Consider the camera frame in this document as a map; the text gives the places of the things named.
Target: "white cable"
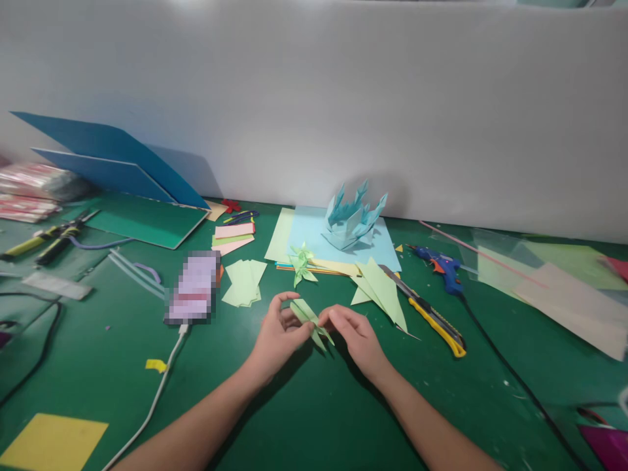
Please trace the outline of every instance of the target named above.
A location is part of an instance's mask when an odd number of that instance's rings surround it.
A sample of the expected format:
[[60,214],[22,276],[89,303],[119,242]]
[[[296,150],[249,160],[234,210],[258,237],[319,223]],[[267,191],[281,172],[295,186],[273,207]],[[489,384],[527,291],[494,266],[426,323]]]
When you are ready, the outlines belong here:
[[628,417],[628,386],[619,393],[619,406],[624,414],[626,414],[626,417]]
[[157,401],[159,401],[159,397],[162,395],[162,391],[164,389],[164,385],[166,384],[166,378],[168,377],[168,372],[170,371],[170,367],[172,365],[172,360],[175,357],[175,353],[177,352],[177,349],[179,348],[181,341],[183,341],[183,337],[185,337],[185,334],[188,332],[188,325],[181,325],[181,327],[179,328],[179,340],[177,340],[177,343],[175,344],[175,347],[172,349],[172,353],[170,353],[170,358],[168,358],[168,363],[166,366],[166,370],[164,372],[164,377],[162,378],[162,382],[159,383],[159,388],[157,389],[157,394],[155,394],[155,399],[152,401],[152,405],[150,407],[150,410],[148,411],[148,415],[146,417],[146,420],[144,420],[144,423],[141,425],[141,427],[139,427],[139,430],[137,432],[135,432],[135,435],[133,435],[131,437],[131,439],[126,443],[125,446],[122,447],[122,449],[116,453],[116,455],[111,459],[111,461],[109,461],[107,463],[107,465],[103,468],[103,471],[109,471],[109,469],[111,469],[111,467],[116,463],[116,461],[124,454],[124,452],[129,448],[129,446],[131,446],[133,444],[133,442],[137,439],[137,437],[140,436],[140,434],[144,431],[144,429],[146,428],[146,426],[148,425],[148,422],[150,422],[150,418],[152,417],[152,413],[155,412],[155,407],[157,406]]
[[151,293],[153,293],[155,296],[157,296],[161,300],[163,300],[165,298],[163,292],[157,291],[155,288],[153,288],[151,286],[148,286],[140,278],[138,278],[131,270],[129,270],[129,268],[127,268],[122,262],[120,262],[117,258],[111,256],[111,254],[107,255],[107,258],[109,260],[111,260],[112,262],[114,262],[124,273],[129,275],[142,288],[144,288],[145,290],[150,291]]

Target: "pixelated screen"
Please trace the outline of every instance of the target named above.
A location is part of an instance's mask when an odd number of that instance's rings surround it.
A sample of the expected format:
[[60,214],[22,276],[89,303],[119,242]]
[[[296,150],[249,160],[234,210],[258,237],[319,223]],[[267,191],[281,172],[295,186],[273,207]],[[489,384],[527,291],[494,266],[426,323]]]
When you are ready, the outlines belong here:
[[165,324],[207,324],[220,288],[220,252],[190,252],[172,293],[166,292]]

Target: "green cutting mat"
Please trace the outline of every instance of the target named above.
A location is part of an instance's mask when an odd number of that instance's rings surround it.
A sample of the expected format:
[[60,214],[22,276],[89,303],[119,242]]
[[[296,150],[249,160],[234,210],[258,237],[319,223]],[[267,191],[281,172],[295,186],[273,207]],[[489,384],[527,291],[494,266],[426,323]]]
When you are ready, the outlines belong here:
[[100,209],[86,224],[91,228],[167,249],[176,249],[207,216],[200,209],[106,192],[63,217],[74,219],[85,209]]

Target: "forearm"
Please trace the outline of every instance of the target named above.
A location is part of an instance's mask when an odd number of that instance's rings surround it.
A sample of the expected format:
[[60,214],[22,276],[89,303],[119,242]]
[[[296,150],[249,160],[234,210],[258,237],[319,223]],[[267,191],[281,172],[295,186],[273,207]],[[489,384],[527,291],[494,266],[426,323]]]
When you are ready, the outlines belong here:
[[440,415],[392,366],[374,379],[374,384],[432,471],[501,469]]
[[263,381],[245,363],[210,395],[127,456],[114,471],[204,470]]

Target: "green origami figure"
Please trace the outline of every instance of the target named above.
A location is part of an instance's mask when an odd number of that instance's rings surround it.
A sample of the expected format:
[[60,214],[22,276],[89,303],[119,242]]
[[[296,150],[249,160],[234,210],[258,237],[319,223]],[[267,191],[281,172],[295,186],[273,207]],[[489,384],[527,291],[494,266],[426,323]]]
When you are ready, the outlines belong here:
[[318,281],[316,277],[307,269],[310,258],[314,257],[314,254],[305,247],[305,242],[301,246],[301,250],[297,250],[294,247],[290,247],[296,256],[288,255],[290,263],[294,267],[294,287],[305,278],[310,281]]
[[318,345],[321,350],[327,351],[321,337],[319,335],[324,335],[329,339],[329,342],[336,346],[332,338],[329,336],[329,332],[325,330],[323,327],[319,327],[319,318],[314,314],[314,311],[307,305],[305,301],[302,299],[295,299],[290,303],[290,308],[295,316],[302,323],[313,322],[315,325],[314,331],[312,332],[312,340],[316,345]]

